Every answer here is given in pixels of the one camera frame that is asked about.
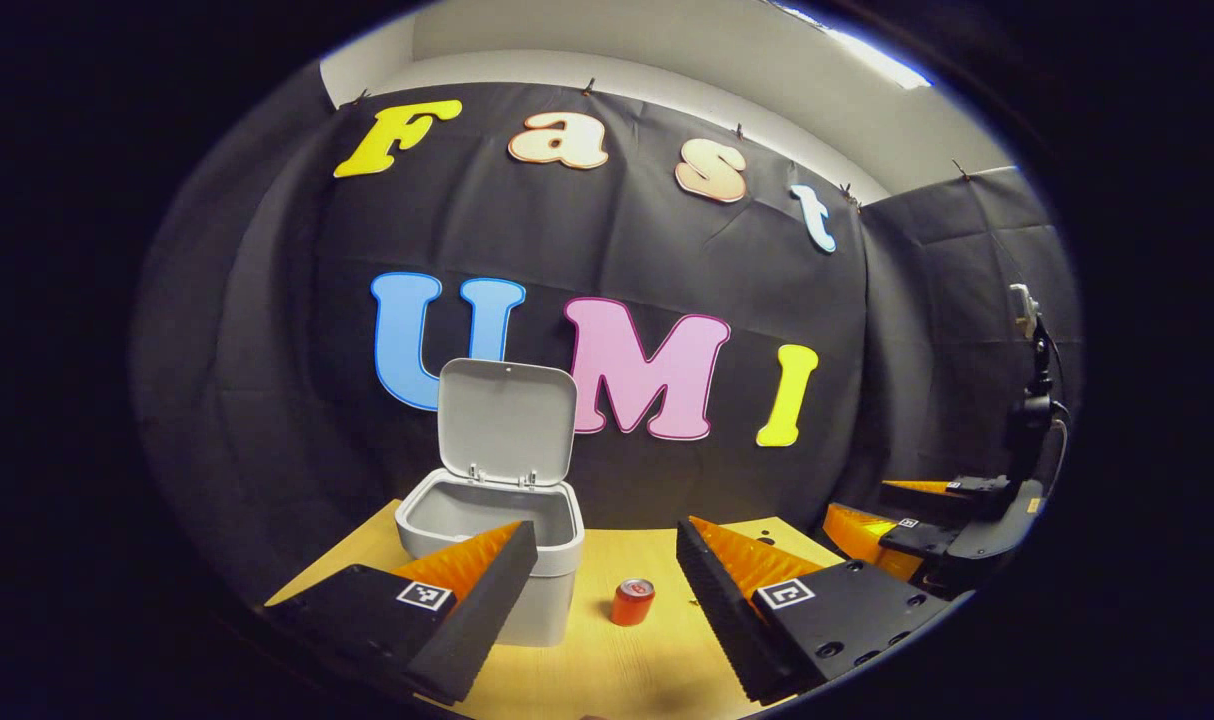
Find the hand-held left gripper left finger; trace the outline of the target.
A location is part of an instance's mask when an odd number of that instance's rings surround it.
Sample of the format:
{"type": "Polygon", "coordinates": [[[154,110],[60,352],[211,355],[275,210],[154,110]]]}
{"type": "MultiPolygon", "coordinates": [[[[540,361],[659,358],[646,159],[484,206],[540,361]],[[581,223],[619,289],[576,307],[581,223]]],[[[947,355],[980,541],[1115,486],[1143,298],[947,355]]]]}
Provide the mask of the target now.
{"type": "Polygon", "coordinates": [[[465,701],[538,560],[511,521],[396,569],[348,565],[265,607],[270,623],[391,695],[465,701]]]}

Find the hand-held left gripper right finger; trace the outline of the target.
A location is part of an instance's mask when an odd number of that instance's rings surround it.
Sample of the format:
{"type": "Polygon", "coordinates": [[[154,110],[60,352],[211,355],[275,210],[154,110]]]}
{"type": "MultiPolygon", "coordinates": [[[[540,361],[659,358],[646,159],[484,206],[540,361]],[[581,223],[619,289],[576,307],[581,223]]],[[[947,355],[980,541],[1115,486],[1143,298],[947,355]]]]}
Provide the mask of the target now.
{"type": "Polygon", "coordinates": [[[953,610],[864,560],[822,568],[703,518],[677,523],[677,565],[748,701],[836,682],[953,610]]]}

